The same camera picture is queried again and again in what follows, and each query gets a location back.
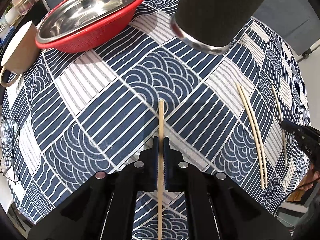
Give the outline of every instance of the cable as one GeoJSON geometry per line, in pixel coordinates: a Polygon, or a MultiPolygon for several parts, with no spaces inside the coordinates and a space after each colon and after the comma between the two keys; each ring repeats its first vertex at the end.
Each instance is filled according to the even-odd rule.
{"type": "Polygon", "coordinates": [[[295,190],[291,191],[291,192],[290,192],[287,196],[285,196],[285,197],[281,200],[281,202],[277,205],[275,211],[273,212],[273,216],[276,215],[276,212],[278,211],[279,207],[282,205],[282,203],[283,203],[284,201],[287,200],[287,198],[288,198],[293,192],[296,192],[297,190],[299,190],[299,189],[301,189],[301,188],[303,188],[303,187],[305,187],[305,186],[308,186],[308,185],[310,185],[310,184],[312,184],[312,183],[314,183],[314,182],[316,182],[316,181],[318,181],[318,180],[319,180],[319,178],[313,180],[312,182],[303,184],[303,185],[301,185],[300,187],[297,187],[295,190]]]}

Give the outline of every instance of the glasses frame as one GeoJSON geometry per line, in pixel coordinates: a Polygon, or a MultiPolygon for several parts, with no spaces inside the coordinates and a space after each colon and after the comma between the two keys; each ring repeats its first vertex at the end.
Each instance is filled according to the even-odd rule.
{"type": "Polygon", "coordinates": [[[2,124],[3,124],[3,122],[6,121],[6,120],[12,120],[14,123],[17,124],[17,127],[18,127],[18,129],[19,129],[19,130],[18,130],[18,141],[17,141],[17,146],[16,146],[15,148],[10,148],[9,146],[7,146],[7,145],[4,143],[4,141],[2,141],[2,142],[3,142],[3,145],[4,145],[6,148],[12,150],[12,156],[3,156],[3,157],[0,159],[0,163],[1,163],[1,160],[2,160],[3,158],[12,158],[12,161],[15,162],[16,165],[17,165],[17,172],[18,172],[18,175],[19,175],[19,179],[16,181],[16,179],[15,179],[15,172],[13,172],[14,181],[13,181],[12,179],[9,179],[9,178],[6,176],[6,173],[3,173],[3,172],[2,172],[2,167],[1,167],[1,165],[0,165],[0,170],[1,170],[2,176],[5,176],[8,180],[13,181],[14,184],[16,185],[16,183],[20,181],[20,171],[19,171],[19,166],[18,166],[17,162],[16,162],[15,159],[14,159],[14,154],[15,154],[18,146],[19,146],[20,126],[18,125],[18,123],[17,123],[17,121],[16,121],[15,119],[6,118],[6,117],[3,115],[3,119],[2,119],[2,121],[1,121],[1,123],[0,123],[0,128],[1,128],[1,126],[2,126],[2,124]]]}
{"type": "MultiPolygon", "coordinates": [[[[18,146],[19,146],[19,140],[20,140],[20,127],[19,127],[19,125],[18,125],[18,123],[14,120],[14,119],[12,119],[12,118],[5,118],[4,117],[4,119],[1,121],[1,123],[0,123],[0,129],[1,129],[1,127],[2,127],[2,125],[3,125],[3,123],[6,121],[8,121],[8,120],[11,120],[14,124],[17,124],[17,127],[18,127],[18,140],[17,140],[17,144],[16,144],[16,147],[14,147],[14,148],[12,148],[12,147],[9,147],[5,142],[4,142],[4,140],[2,140],[2,142],[3,142],[3,144],[4,144],[4,146],[6,147],[6,148],[8,148],[8,149],[11,149],[11,150],[15,150],[18,146]]],[[[14,132],[12,132],[12,142],[14,142],[14,132]]]]}
{"type": "Polygon", "coordinates": [[[14,158],[12,158],[11,156],[3,156],[3,157],[0,159],[0,163],[2,163],[2,160],[3,160],[4,158],[10,158],[10,159],[11,159],[11,165],[9,166],[9,168],[7,168],[5,171],[3,171],[3,170],[2,170],[2,165],[0,164],[0,169],[1,169],[2,176],[5,176],[8,180],[14,182],[14,184],[16,185],[16,183],[20,181],[19,166],[18,166],[17,162],[14,160],[14,158]],[[18,179],[16,179],[16,172],[15,172],[14,164],[16,164],[16,169],[17,169],[17,172],[18,172],[18,179]],[[6,176],[7,172],[9,171],[9,169],[10,169],[12,166],[13,166],[13,180],[6,176]]]}

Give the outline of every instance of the red plastic basket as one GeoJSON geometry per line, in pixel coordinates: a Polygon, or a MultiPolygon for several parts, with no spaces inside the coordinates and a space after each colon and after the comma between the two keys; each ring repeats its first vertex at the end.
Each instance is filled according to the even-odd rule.
{"type": "MultiPolygon", "coordinates": [[[[48,13],[48,15],[50,15],[66,1],[68,0],[64,0],[57,5],[48,13]]],[[[93,49],[119,34],[129,24],[136,8],[143,1],[144,0],[135,0],[119,11],[116,11],[97,22],[94,22],[73,34],[45,44],[36,41],[36,45],[40,49],[56,48],[57,50],[68,53],[76,53],[93,49]]]]}

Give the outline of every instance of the stainless steel bowl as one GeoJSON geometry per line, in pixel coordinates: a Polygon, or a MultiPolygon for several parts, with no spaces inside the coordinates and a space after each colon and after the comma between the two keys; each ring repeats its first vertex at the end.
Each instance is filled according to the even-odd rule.
{"type": "Polygon", "coordinates": [[[36,40],[48,43],[67,36],[135,0],[68,0],[40,25],[36,40]]]}

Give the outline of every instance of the black cylinder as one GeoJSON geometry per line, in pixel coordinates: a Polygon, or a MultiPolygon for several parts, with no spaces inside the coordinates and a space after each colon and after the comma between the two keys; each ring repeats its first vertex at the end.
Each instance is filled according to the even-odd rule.
{"type": "Polygon", "coordinates": [[[179,27],[204,44],[228,45],[264,0],[180,0],[179,27]]]}

